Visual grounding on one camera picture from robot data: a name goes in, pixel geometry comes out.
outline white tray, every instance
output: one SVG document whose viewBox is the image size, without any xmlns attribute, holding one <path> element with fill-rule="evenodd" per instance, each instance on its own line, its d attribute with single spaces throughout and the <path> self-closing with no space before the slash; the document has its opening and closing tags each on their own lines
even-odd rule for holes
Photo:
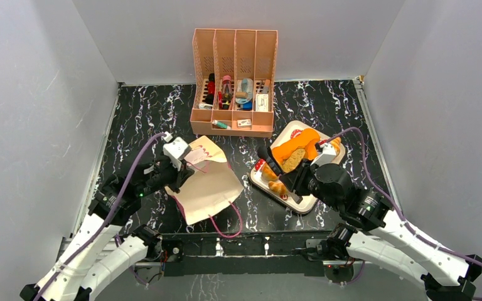
<svg viewBox="0 0 482 301">
<path fill-rule="evenodd" d="M 286 128 L 280 133 L 280 135 L 278 135 L 278 138 L 270 145 L 270 147 L 274 148 L 274 147 L 277 147 L 279 145 L 282 145 L 283 143 L 285 143 L 286 141 L 291 139 L 291 135 L 293 134 L 293 132 L 295 132 L 295 130 L 296 131 L 302 131 L 302 130 L 305 130 L 305 129 L 312 129 L 312 128 L 310 126 L 308 126 L 307 124 L 304 124 L 304 123 L 302 123 L 300 121 L 297 121 L 297 120 L 289 122 L 289 124 L 286 126 Z M 317 133 L 319 133 L 319 135 L 321 136 L 321 140 L 329 139 L 329 137 L 327 135 L 324 135 L 323 133 L 319 132 L 318 130 L 317 130 Z M 339 155 L 337 157 L 335 157 L 333 159 L 333 161 L 331 161 L 332 163 L 340 164 L 341 161 L 343 160 L 343 158 L 346 154 L 345 146 L 343 144 L 341 144 L 340 149 L 341 149 L 341 151 L 340 151 Z M 262 179 L 261 171 L 257 170 L 257 168 L 256 168 L 256 167 L 261 168 L 262 162 L 263 162 L 262 160 L 259 160 L 254 165 L 254 167 L 252 167 L 251 170 L 250 170 L 249 179 L 250 179 L 250 182 L 252 184 L 256 185 L 258 188 L 263 190 L 263 192 L 267 193 L 270 197 L 272 197 L 276 201 L 278 201 L 278 202 L 286 205 L 287 207 L 291 208 L 291 210 L 293 210 L 296 213 L 306 214 L 306 213 L 310 212 L 313 209 L 313 207 L 315 207 L 315 204 L 317 203 L 317 198 L 315 198 L 312 195 L 300 197 L 302 200 L 299 203 L 297 203 L 297 202 L 295 202 L 293 197 L 295 197 L 295 198 L 298 198 L 298 197 L 294 196 L 294 194 L 292 194 L 292 193 L 287 194 L 287 199 L 282 199 L 278 194 L 276 194 L 276 193 L 274 193 L 274 191 L 270 190 L 269 189 L 269 182 Z"/>
</svg>

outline white wall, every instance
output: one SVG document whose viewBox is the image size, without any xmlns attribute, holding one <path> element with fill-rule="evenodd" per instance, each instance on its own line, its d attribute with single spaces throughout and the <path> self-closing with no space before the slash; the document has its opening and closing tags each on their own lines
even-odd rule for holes
<svg viewBox="0 0 482 301">
<path fill-rule="evenodd" d="M 0 300 L 54 264 L 116 91 L 71 0 L 0 0 Z"/>
<path fill-rule="evenodd" d="M 365 83 L 407 217 L 482 256 L 482 1 L 406 1 Z"/>
<path fill-rule="evenodd" d="M 362 75 L 404 0 L 74 2 L 115 79 L 137 84 L 194 83 L 195 28 L 277 29 L 277 79 Z"/>
</svg>

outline metal frame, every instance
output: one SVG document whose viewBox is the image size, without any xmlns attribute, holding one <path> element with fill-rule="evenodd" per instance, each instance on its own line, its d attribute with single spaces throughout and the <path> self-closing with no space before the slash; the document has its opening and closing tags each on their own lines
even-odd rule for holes
<svg viewBox="0 0 482 301">
<path fill-rule="evenodd" d="M 110 134 L 110 129 L 112 128 L 112 122 L 114 121 L 115 116 L 115 109 L 117 108 L 117 104 L 119 103 L 119 96 L 121 95 L 121 85 L 117 89 L 117 97 L 115 98 L 114 107 L 112 108 L 112 113 L 110 114 L 110 119 L 106 125 L 106 130 L 102 135 L 102 140 L 100 141 L 99 145 L 99 153 L 97 155 L 97 161 L 95 161 L 95 165 L 92 168 L 92 172 L 90 174 L 90 186 L 88 187 L 87 192 L 85 193 L 84 199 L 82 200 L 82 205 L 78 210 L 77 220 L 75 221 L 75 226 L 73 227 L 73 231 L 71 232 L 72 235 L 77 234 L 86 213 L 88 212 L 88 207 L 90 206 L 91 200 L 93 199 L 94 192 L 96 190 L 97 185 L 97 176 L 100 172 L 100 167 L 102 165 L 102 158 L 104 157 L 104 150 L 106 149 L 106 144 L 108 144 L 108 136 Z"/>
<path fill-rule="evenodd" d="M 365 95 L 365 91 L 363 89 L 363 84 L 359 79 L 353 79 L 354 87 L 356 89 L 356 93 L 358 95 L 359 104 L 361 109 L 363 110 L 363 114 L 365 116 L 365 121 L 367 121 L 368 131 L 370 133 L 370 137 L 372 137 L 372 143 L 374 144 L 374 149 L 376 150 L 376 154 L 378 155 L 378 160 L 382 165 L 382 172 L 383 177 L 385 178 L 385 182 L 387 183 L 387 187 L 389 188 L 389 193 L 398 205 L 400 209 L 402 209 L 402 205 L 400 204 L 398 197 L 396 195 L 396 191 L 394 189 L 394 184 L 392 182 L 392 178 L 389 174 L 389 170 L 387 168 L 387 163 L 385 162 L 385 157 L 383 156 L 382 146 L 380 144 L 380 140 L 378 139 L 378 134 L 376 133 L 376 128 L 374 127 L 373 120 L 370 116 L 370 111 L 368 109 L 367 104 L 367 97 Z"/>
</svg>

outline bag handle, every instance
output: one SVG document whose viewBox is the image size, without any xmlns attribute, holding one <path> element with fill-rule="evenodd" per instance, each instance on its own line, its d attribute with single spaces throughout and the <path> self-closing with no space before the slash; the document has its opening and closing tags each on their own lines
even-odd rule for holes
<svg viewBox="0 0 482 301">
<path fill-rule="evenodd" d="M 239 231 L 237 231 L 237 233 L 235 233 L 234 235 L 226 235 L 226 234 L 222 233 L 221 230 L 219 230 L 219 227 L 217 226 L 215 221 L 213 220 L 213 216 L 211 216 L 211 215 L 208 215 L 208 216 L 212 220 L 213 227 L 215 228 L 217 233 L 219 233 L 220 236 L 222 236 L 224 238 L 234 238 L 237 235 L 239 235 L 241 233 L 241 231 L 243 231 L 243 218 L 241 218 L 241 213 L 239 213 L 239 209 L 237 209 L 237 207 L 232 202 L 228 201 L 228 203 L 230 203 L 232 208 L 235 210 L 235 213 L 237 213 L 237 217 L 239 218 Z"/>
</svg>

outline paper bag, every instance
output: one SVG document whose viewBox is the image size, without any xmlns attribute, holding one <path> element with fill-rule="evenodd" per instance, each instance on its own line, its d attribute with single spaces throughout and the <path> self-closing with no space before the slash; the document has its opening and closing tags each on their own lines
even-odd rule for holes
<svg viewBox="0 0 482 301">
<path fill-rule="evenodd" d="M 214 216 L 233 203 L 243 191 L 224 152 L 208 137 L 202 136 L 190 143 L 191 152 L 185 157 L 188 168 L 195 170 L 174 193 L 165 187 L 177 200 L 187 224 L 194 224 Z"/>
</svg>

